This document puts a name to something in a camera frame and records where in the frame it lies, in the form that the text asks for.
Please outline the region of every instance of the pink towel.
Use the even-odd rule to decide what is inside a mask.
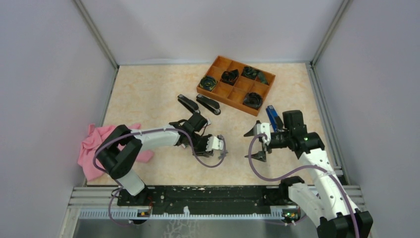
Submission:
[[[140,129],[140,124],[134,124],[130,129]],[[98,170],[93,166],[92,160],[95,155],[96,150],[102,144],[102,142],[111,134],[111,132],[116,128],[115,125],[108,125],[102,127],[95,127],[95,124],[90,124],[88,128],[88,137],[82,141],[82,146],[80,148],[79,159],[77,163],[83,168],[86,179],[88,181],[94,180],[103,174],[102,171]],[[136,161],[139,162],[148,162],[153,157],[153,151],[146,150],[142,153],[139,153]],[[97,165],[101,168],[102,165],[97,161]]]

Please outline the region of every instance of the white wall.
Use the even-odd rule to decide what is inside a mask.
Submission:
[[[355,0],[317,70],[379,237],[418,237],[420,1]]]
[[[56,237],[113,68],[70,0],[0,7],[0,237]]]
[[[83,0],[119,64],[311,60],[342,0]]]

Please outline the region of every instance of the wooden organizer box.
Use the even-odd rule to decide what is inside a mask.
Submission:
[[[258,108],[258,110],[245,106],[243,105],[244,98],[247,93],[255,92],[261,95],[262,101],[264,102],[274,83],[275,75],[253,67],[264,73],[268,82],[268,85],[265,85],[261,83],[258,77],[249,79],[241,76],[245,66],[248,65],[218,56],[206,73],[206,76],[211,76],[217,81],[216,86],[212,91],[208,91],[201,88],[199,83],[199,85],[197,85],[197,92],[251,115],[258,116],[262,106]],[[223,72],[235,69],[239,70],[239,77],[233,86],[221,81]]]

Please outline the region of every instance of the gray floor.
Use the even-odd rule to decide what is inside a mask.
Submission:
[[[110,220],[79,220],[74,238],[317,238],[305,219],[294,227],[261,220],[153,220],[136,227],[119,227]]]

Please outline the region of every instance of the beige tabletop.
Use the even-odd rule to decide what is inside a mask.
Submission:
[[[275,82],[265,100],[260,114],[255,117],[225,104],[220,104],[221,114],[216,116],[200,106],[202,115],[211,125],[206,134],[222,134],[226,139],[228,155],[217,168],[202,166],[192,156],[191,148],[160,147],[153,151],[148,163],[135,163],[134,170],[148,185],[266,185],[252,172],[248,159],[251,137],[243,137],[256,120],[269,122],[265,108],[273,105],[281,115],[283,111],[301,110],[308,132],[317,132],[326,144],[319,113],[315,104],[307,69],[304,63],[260,63],[253,67],[276,75]],[[142,129],[162,127],[169,122],[188,119],[191,113],[178,101],[183,94],[195,101],[196,86],[210,64],[121,66],[112,91],[104,125],[131,125],[141,123]],[[255,143],[253,153],[261,149]],[[218,162],[217,156],[201,157],[209,164]],[[294,152],[287,148],[275,149],[267,155],[267,162],[254,160],[257,170],[266,177],[283,175],[301,164]],[[297,172],[306,183],[312,180],[306,171]],[[115,184],[103,175],[88,185]]]

